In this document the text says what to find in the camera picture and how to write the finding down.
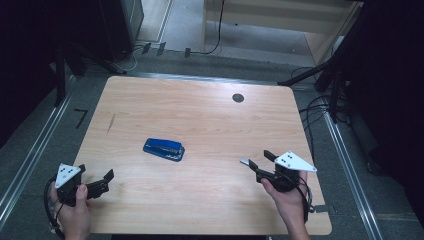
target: person's left hand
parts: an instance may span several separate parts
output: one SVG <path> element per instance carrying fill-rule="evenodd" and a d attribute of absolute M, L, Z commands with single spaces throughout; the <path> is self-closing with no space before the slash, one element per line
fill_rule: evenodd
<path fill-rule="evenodd" d="M 70 207 L 57 201 L 57 190 L 55 182 L 50 186 L 50 197 L 55 204 L 56 214 L 59 212 L 58 218 L 63 227 L 65 239 L 88 239 L 90 236 L 91 214 L 88 208 L 87 186 L 82 184 L 78 186 L 76 193 L 76 205 Z"/>

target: hand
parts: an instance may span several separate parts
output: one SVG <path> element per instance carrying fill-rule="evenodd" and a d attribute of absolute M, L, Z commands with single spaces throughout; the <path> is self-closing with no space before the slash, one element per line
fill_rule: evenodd
<path fill-rule="evenodd" d="M 304 179 L 306 183 L 307 173 L 300 171 L 299 176 Z M 266 192 L 274 200 L 278 213 L 287 226 L 290 237 L 292 239 L 309 239 L 303 218 L 303 199 L 298 190 L 293 189 L 290 192 L 281 193 L 278 192 L 268 180 L 261 179 L 261 183 Z M 306 196 L 306 186 L 299 185 L 299 188 Z"/>
<path fill-rule="evenodd" d="M 56 203 L 55 212 L 59 211 L 59 221 L 62 224 L 65 239 L 88 239 L 90 236 L 91 214 L 88 208 L 87 186 L 84 184 L 78 187 L 76 193 L 76 205 L 70 207 L 57 201 L 57 190 L 54 187 L 55 182 L 50 186 L 50 197 Z"/>

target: white floor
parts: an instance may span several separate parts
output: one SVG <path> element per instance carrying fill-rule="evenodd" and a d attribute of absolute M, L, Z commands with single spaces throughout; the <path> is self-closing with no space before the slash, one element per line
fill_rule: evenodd
<path fill-rule="evenodd" d="M 166 14 L 165 11 L 166 2 L 169 0 L 142 1 L 145 12 L 142 30 L 143 27 L 145 29 L 141 31 L 139 40 L 143 39 L 144 33 L 159 32 L 160 36 L 156 37 L 157 41 L 154 41 L 154 37 L 150 37 L 150 40 L 144 40 L 144 42 L 166 42 L 165 49 L 169 50 L 184 52 L 186 48 L 190 48 L 192 52 L 200 51 L 203 19 L 202 0 L 171 0 L 169 14 Z M 160 19 L 163 18 L 166 18 L 164 25 L 160 26 L 163 27 L 163 31 L 157 30 L 160 25 L 157 23 L 161 23 Z M 156 28 L 156 30 L 147 30 L 146 27 L 149 28 L 150 26 Z M 218 26 L 218 22 L 207 22 L 206 52 L 214 49 L 217 44 Z M 315 66 L 303 32 L 247 25 L 222 23 L 219 46 L 211 55 L 301 67 Z"/>

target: wooden table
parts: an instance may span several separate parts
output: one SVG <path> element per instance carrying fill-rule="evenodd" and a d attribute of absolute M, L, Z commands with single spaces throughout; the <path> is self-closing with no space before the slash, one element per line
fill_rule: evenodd
<path fill-rule="evenodd" d="M 219 21 L 221 6 L 222 0 L 204 0 L 202 51 L 206 21 Z M 344 0 L 226 0 L 222 21 L 305 32 L 314 61 L 320 64 L 337 39 L 349 31 L 360 6 Z"/>
<path fill-rule="evenodd" d="M 242 94 L 237 103 L 232 96 Z M 181 162 L 143 152 L 147 138 L 179 141 Z M 113 168 L 110 191 L 91 200 L 93 233 L 286 234 L 271 197 L 239 162 L 250 158 L 272 171 L 263 156 L 292 150 L 311 155 L 292 90 L 193 80 L 111 77 L 75 165 L 83 182 Z M 325 204 L 316 174 L 313 203 Z M 327 213 L 310 214 L 310 234 L 331 232 Z"/>

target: scratch on table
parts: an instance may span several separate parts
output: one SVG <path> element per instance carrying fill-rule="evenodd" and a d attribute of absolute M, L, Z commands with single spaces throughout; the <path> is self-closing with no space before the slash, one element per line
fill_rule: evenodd
<path fill-rule="evenodd" d="M 112 119 L 110 120 L 109 128 L 107 129 L 107 133 L 109 134 L 110 129 L 112 128 L 113 122 L 115 121 L 115 114 L 113 114 Z"/>

